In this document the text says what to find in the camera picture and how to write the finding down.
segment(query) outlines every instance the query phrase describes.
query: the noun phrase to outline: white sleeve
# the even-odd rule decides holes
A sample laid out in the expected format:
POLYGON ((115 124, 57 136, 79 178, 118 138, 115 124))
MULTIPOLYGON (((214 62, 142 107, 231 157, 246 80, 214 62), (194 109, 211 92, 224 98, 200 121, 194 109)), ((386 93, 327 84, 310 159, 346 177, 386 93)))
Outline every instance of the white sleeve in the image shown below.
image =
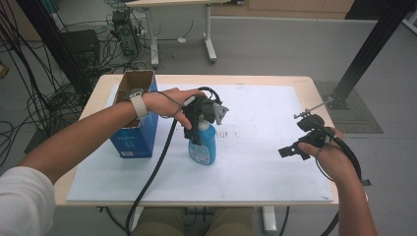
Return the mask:
POLYGON ((19 166, 0 177, 0 235, 44 235, 54 210, 53 185, 41 172, 19 166))

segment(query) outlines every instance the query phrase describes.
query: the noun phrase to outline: silver watch band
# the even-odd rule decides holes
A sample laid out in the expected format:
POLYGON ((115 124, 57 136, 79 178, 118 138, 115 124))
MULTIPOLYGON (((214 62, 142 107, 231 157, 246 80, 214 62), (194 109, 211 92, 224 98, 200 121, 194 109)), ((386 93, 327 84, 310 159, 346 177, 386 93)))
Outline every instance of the silver watch band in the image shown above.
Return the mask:
POLYGON ((148 115, 147 107, 145 106, 144 100, 140 95, 134 96, 130 98, 130 100, 132 101, 132 104, 135 107, 138 119, 142 119, 148 115))

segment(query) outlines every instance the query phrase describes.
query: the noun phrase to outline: white paper sheet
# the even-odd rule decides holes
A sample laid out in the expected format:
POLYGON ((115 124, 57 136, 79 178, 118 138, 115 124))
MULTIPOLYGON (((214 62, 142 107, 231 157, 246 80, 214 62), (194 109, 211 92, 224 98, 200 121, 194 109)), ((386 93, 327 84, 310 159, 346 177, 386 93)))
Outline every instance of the white paper sheet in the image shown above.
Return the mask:
MULTIPOLYGON (((158 85, 159 90, 198 86, 158 85)), ((230 111, 216 129, 217 157, 201 165, 188 155, 188 140, 177 124, 168 153, 146 202, 313 203, 330 202, 328 180, 314 158, 281 158, 278 150, 305 135, 293 115, 301 112, 293 87, 210 86, 230 111)), ((110 141, 84 160, 68 201, 133 201, 152 173, 172 119, 159 117, 153 157, 123 159, 110 141)))

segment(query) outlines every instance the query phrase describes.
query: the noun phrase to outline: open box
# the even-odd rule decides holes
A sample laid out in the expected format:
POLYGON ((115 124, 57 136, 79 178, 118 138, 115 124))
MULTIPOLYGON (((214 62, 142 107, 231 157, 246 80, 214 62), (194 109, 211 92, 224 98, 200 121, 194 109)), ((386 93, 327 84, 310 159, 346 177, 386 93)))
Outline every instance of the open box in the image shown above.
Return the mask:
MULTIPOLYGON (((130 89, 142 88, 145 92, 157 90, 153 71, 129 71, 123 75, 114 103, 123 101, 130 89)), ((152 111, 141 120, 133 120, 110 137, 123 158, 152 157, 158 115, 152 111)))

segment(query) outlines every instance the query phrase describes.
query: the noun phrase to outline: bottle label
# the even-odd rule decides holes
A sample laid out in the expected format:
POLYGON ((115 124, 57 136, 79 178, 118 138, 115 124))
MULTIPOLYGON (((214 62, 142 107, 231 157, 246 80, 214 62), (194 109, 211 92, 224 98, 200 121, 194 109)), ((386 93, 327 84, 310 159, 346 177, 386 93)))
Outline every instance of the bottle label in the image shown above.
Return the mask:
POLYGON ((209 149, 206 146, 190 145, 190 156, 201 164, 209 164, 209 149))

